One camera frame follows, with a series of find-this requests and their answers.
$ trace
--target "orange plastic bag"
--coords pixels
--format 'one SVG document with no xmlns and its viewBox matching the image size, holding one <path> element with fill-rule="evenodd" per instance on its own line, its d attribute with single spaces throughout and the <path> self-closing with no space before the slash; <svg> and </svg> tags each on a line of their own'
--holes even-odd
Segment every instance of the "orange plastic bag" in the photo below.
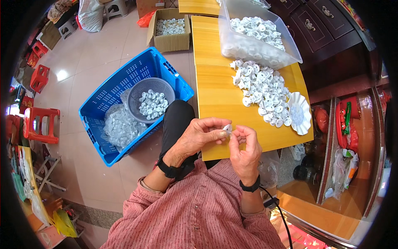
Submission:
<svg viewBox="0 0 398 249">
<path fill-rule="evenodd" d="M 148 14 L 146 14 L 145 16 L 143 16 L 142 18 L 140 18 L 137 21 L 138 26 L 140 27 L 148 27 L 149 26 L 149 22 L 153 16 L 153 14 L 155 14 L 156 10 L 149 12 Z"/>
<path fill-rule="evenodd" d="M 321 107 L 315 107 L 314 114 L 319 129 L 325 134 L 328 133 L 328 126 L 329 126 L 328 113 Z"/>
</svg>

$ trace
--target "yellow plastic bag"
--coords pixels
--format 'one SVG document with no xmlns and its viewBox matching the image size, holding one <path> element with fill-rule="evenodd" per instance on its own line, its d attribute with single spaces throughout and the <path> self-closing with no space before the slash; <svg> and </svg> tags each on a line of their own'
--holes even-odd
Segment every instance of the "yellow plastic bag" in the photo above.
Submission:
<svg viewBox="0 0 398 249">
<path fill-rule="evenodd" d="M 77 238 L 77 234 L 72 225 L 72 222 L 70 221 L 68 214 L 64 210 L 59 208 L 57 211 L 54 211 L 53 219 L 58 234 L 60 234 L 61 232 L 65 236 Z"/>
</svg>

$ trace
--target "black pants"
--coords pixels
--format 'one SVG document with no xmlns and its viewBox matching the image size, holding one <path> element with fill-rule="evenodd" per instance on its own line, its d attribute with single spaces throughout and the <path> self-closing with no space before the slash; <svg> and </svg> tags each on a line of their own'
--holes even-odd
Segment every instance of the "black pants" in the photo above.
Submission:
<svg viewBox="0 0 398 249">
<path fill-rule="evenodd" d="M 187 129 L 191 120 L 195 118 L 195 112 L 190 104 L 183 100 L 175 100 L 167 108 L 163 118 L 163 140 L 162 151 L 159 157 L 163 157 L 166 152 L 177 142 Z M 193 162 L 198 159 L 198 155 L 188 157 L 182 164 L 182 174 L 176 180 L 181 180 L 194 169 Z M 209 169 L 216 165 L 220 160 L 206 161 L 206 167 Z"/>
</svg>

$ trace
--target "white sneaker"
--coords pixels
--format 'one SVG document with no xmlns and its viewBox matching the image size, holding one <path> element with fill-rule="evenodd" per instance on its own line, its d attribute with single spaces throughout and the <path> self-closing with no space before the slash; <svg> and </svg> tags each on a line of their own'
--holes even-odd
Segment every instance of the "white sneaker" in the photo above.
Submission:
<svg viewBox="0 0 398 249">
<path fill-rule="evenodd" d="M 292 153 L 293 159 L 296 161 L 300 161 L 301 155 L 305 154 L 304 145 L 302 143 L 290 146 L 289 149 Z"/>
</svg>

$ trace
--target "pink striped shirt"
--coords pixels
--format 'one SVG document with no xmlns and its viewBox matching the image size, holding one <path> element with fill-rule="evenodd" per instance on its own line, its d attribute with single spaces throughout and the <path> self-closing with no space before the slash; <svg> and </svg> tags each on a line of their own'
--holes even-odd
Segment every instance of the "pink striped shirt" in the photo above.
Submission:
<svg viewBox="0 0 398 249">
<path fill-rule="evenodd" d="M 196 160 L 164 194 L 140 180 L 101 248 L 285 248 L 265 210 L 240 212 L 242 189 L 229 159 L 210 170 Z"/>
</svg>

